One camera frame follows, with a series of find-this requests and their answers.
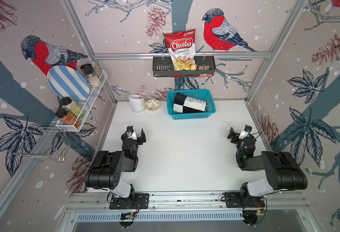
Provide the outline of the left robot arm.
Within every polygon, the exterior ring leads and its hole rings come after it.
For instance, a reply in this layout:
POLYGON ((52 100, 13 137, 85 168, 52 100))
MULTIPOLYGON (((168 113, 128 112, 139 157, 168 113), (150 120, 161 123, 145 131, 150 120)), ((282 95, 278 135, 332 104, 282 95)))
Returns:
POLYGON ((139 162, 138 149, 146 142, 146 135, 141 130, 141 134, 137 136, 134 127, 128 126, 121 135, 121 140, 121 150, 101 150, 96 154, 85 175, 85 186, 107 190, 115 198, 133 201, 134 187, 121 179, 121 173, 136 171, 139 162))

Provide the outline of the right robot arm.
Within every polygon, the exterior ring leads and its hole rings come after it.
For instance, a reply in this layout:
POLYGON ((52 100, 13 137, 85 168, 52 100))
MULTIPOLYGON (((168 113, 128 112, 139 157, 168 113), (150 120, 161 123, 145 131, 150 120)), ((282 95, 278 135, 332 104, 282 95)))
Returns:
POLYGON ((254 155, 257 138, 251 131, 252 127, 245 125, 240 133, 231 128, 227 136, 236 145, 236 162, 242 171, 265 171, 264 177, 242 184, 240 200, 251 202, 282 190, 306 189, 307 177, 289 152, 262 151, 261 155, 254 155))

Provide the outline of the black white checkered pillowcase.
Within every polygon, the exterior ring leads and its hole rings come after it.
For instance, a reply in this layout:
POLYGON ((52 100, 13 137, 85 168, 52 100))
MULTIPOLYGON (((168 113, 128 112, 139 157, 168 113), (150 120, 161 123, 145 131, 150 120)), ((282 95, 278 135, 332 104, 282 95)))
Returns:
POLYGON ((198 100, 181 93, 177 93, 174 98, 173 111, 181 114, 204 113, 206 112, 207 102, 198 100))

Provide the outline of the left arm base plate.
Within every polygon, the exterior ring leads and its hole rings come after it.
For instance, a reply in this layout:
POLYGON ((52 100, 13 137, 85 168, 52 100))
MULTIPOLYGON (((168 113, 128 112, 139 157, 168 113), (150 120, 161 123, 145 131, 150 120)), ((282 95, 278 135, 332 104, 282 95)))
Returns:
POLYGON ((149 203, 149 194, 135 193, 128 198, 119 198, 111 194, 111 199, 108 202, 110 203, 110 210, 147 209, 149 203))

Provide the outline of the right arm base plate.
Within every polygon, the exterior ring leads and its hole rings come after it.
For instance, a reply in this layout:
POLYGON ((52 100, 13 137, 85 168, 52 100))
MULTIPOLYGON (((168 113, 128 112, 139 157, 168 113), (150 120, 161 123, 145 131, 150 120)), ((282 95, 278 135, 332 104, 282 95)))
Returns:
POLYGON ((240 192, 224 192, 224 202, 227 208, 265 208, 262 197, 241 196, 240 192))

